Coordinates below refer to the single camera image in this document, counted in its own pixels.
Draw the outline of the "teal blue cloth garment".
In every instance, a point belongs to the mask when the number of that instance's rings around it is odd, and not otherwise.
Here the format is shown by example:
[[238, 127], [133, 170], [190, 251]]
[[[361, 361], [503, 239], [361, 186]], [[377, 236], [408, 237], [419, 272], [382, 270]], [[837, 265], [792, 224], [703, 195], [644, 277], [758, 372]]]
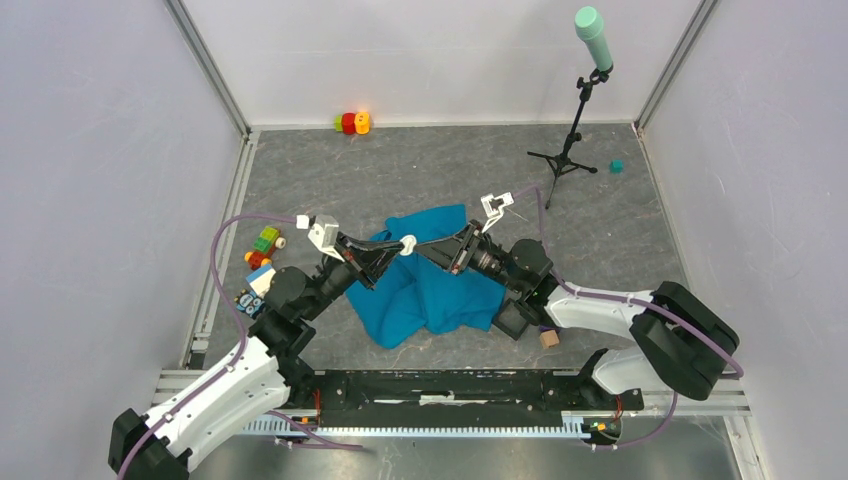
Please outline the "teal blue cloth garment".
[[413, 253], [392, 261], [374, 288], [356, 282], [346, 296], [368, 336], [393, 349], [421, 329], [435, 335], [461, 327], [487, 331], [505, 293], [480, 273], [452, 275]]

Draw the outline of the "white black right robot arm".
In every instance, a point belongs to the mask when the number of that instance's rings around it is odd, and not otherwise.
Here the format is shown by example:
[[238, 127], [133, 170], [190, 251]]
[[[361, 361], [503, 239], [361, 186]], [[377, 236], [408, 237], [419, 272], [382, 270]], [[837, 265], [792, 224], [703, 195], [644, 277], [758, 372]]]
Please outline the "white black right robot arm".
[[511, 327], [500, 319], [493, 322], [513, 339], [534, 325], [592, 330], [632, 341], [628, 349], [601, 349], [586, 362], [577, 392], [591, 408], [647, 387], [704, 401], [719, 380], [742, 375], [733, 358], [738, 334], [679, 283], [664, 281], [653, 290], [635, 292], [580, 287], [558, 276], [540, 241], [521, 239], [504, 250], [476, 222], [420, 243], [414, 251], [453, 275], [473, 270], [504, 286], [503, 305], [515, 307], [523, 323]]

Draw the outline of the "small white brooch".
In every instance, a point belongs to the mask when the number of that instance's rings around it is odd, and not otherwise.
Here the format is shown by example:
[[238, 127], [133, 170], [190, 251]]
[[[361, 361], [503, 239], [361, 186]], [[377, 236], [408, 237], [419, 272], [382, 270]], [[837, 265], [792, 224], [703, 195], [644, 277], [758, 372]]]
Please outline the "small white brooch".
[[417, 238], [415, 235], [408, 234], [400, 239], [400, 243], [402, 244], [402, 249], [400, 250], [399, 255], [403, 257], [410, 256], [414, 253], [417, 245]]

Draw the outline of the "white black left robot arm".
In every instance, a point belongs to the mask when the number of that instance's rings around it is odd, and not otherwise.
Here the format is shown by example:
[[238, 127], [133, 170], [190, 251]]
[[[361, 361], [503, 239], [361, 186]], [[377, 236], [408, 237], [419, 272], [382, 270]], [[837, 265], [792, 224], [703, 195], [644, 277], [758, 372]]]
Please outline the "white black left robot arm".
[[300, 352], [310, 326], [356, 282], [372, 288], [417, 241], [360, 241], [337, 234], [313, 275], [269, 269], [252, 288], [265, 303], [246, 335], [212, 369], [144, 414], [128, 409], [114, 424], [108, 456], [120, 479], [186, 479], [221, 444], [257, 417], [306, 405], [314, 372]]

